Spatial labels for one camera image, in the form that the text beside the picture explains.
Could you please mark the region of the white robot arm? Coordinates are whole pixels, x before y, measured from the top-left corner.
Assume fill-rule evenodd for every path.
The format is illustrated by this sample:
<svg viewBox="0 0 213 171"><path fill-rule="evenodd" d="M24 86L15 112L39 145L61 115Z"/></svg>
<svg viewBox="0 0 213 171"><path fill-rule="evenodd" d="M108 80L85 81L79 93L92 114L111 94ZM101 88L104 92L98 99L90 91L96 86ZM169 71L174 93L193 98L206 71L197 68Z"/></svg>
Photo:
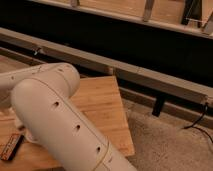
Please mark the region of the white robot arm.
<svg viewBox="0 0 213 171"><path fill-rule="evenodd" d="M0 73L17 118L66 171L137 171L70 102L80 76L68 63Z"/></svg>

